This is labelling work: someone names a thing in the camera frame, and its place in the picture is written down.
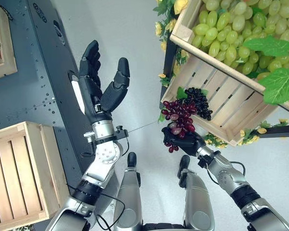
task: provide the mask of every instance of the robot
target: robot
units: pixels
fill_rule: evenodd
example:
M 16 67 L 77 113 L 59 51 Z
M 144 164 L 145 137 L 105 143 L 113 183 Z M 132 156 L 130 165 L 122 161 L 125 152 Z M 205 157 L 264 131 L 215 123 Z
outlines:
M 115 163 L 125 154 L 118 140 L 128 137 L 128 132 L 122 126 L 114 129 L 111 112 L 127 93 L 130 72 L 127 59 L 121 58 L 114 81 L 102 93 L 98 77 L 101 66 L 98 50 L 97 41 L 89 44 L 80 61 L 79 77 L 73 75 L 70 78 L 80 109 L 92 125 L 92 131 L 86 133 L 85 137 L 92 146 L 95 159 L 65 205 L 53 217 L 47 231 L 88 231 L 96 222 L 100 224 L 98 218 L 103 218 L 95 214 L 95 205 L 101 196 L 117 201 L 114 223 L 108 225 L 105 222 L 107 228 L 101 226 L 103 230 L 113 228 L 115 231 L 213 231 L 215 223 L 209 193 L 202 179 L 188 169 L 189 156 L 197 158 L 198 165 L 210 172 L 217 179 L 216 183 L 231 196 L 249 223 L 247 230 L 289 231 L 289 224 L 259 196 L 245 180 L 244 174 L 233 168 L 221 152 L 207 147 L 203 138 L 195 132 L 186 134 L 181 140 L 171 133 L 169 127 L 162 130 L 164 142 L 179 146 L 187 154 L 182 157 L 178 171 L 179 185 L 186 188 L 183 225 L 143 224 L 139 191 L 141 182 L 136 169 L 135 153 L 128 155 L 128 166 L 118 197 L 103 194 L 114 174 Z

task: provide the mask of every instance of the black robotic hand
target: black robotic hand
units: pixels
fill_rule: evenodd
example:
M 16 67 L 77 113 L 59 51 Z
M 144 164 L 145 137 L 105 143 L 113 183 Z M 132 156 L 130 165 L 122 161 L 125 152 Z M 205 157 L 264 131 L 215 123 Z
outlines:
M 179 146 L 188 155 L 196 156 L 197 150 L 206 146 L 204 139 L 196 132 L 186 133 L 184 139 L 172 134 L 169 125 L 163 128 L 162 132 L 164 133 L 164 143 Z
M 78 84 L 82 97 L 78 97 L 78 102 L 91 124 L 101 120 L 112 120 L 111 112 L 122 102 L 130 84 L 128 60 L 120 58 L 114 81 L 102 93 L 98 77 L 100 56 L 98 42 L 94 40 L 84 52 L 79 68 Z

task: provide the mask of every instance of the concrete floor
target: concrete floor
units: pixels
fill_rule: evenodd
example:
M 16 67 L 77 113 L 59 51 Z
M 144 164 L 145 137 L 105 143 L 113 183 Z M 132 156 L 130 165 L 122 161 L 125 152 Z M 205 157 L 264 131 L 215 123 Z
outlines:
M 123 103 L 113 113 L 114 124 L 130 131 L 130 150 L 138 154 L 142 177 L 144 223 L 183 222 L 185 192 L 178 186 L 177 167 L 182 151 L 169 154 L 162 143 L 158 124 L 160 83 L 164 52 L 155 36 L 155 0 L 52 0 L 62 18 L 73 55 L 79 62 L 86 46 L 97 40 L 102 67 L 102 89 L 114 77 L 120 57 L 130 63 L 131 84 Z M 271 123 L 288 118 L 279 109 L 268 117 Z M 289 222 L 289 139 L 262 139 L 241 147 L 228 147 L 223 155 L 245 164 L 246 178 L 253 188 Z M 119 180 L 126 157 L 116 165 Z M 247 222 L 232 199 L 209 179 L 192 158 L 190 168 L 204 180 L 215 216 L 216 230 L 246 230 Z M 112 212 L 105 214 L 111 223 Z

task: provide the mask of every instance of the wooden crate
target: wooden crate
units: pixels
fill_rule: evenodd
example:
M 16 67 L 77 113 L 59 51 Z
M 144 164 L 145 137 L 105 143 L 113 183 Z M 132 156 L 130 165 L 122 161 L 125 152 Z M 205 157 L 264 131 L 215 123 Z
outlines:
M 179 87 L 208 90 L 212 120 L 197 115 L 192 115 L 192 119 L 233 146 L 241 140 L 241 129 L 255 128 L 277 108 L 265 104 L 263 96 L 253 89 L 192 55 L 171 81 L 161 101 L 174 101 Z
M 191 45 L 194 38 L 192 28 L 197 22 L 201 4 L 201 0 L 189 0 L 188 6 L 181 12 L 178 18 L 178 21 L 172 31 L 170 40 L 192 55 L 200 58 L 201 60 L 214 66 L 223 73 L 229 75 L 231 78 L 236 79 L 237 81 L 250 87 L 256 92 L 262 93 L 265 90 L 264 86 Z M 281 106 L 289 111 L 289 103 L 284 103 Z
M 23 122 L 0 130 L 0 230 L 49 219 L 68 195 L 52 127 Z
M 17 72 L 9 19 L 0 8 L 0 77 Z

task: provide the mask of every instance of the robotic arm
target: robotic arm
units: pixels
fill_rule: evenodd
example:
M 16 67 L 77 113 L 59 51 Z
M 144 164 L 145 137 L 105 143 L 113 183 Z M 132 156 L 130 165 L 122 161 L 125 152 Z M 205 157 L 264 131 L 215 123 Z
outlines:
M 128 137 L 127 130 L 118 126 L 114 130 L 111 112 L 124 99 L 130 83 L 129 64 L 121 58 L 118 70 L 104 93 L 98 77 L 100 53 L 97 41 L 90 43 L 80 61 L 79 77 L 70 75 L 75 96 L 81 111 L 87 116 L 92 131 L 84 136 L 92 146 L 96 146 L 94 161 L 82 176 L 74 193 L 53 217 L 47 231 L 88 231 L 95 224 L 91 216 L 95 204 L 114 173 L 115 163 L 122 156 L 118 140 Z
M 195 132 L 185 135 L 184 140 L 171 133 L 169 127 L 163 128 L 164 142 L 179 146 L 188 155 L 198 158 L 198 165 L 209 170 L 240 208 L 245 220 L 249 222 L 249 231 L 289 231 L 289 224 L 275 209 L 246 181 L 244 175 L 233 168 L 221 155 L 206 146 L 203 138 Z

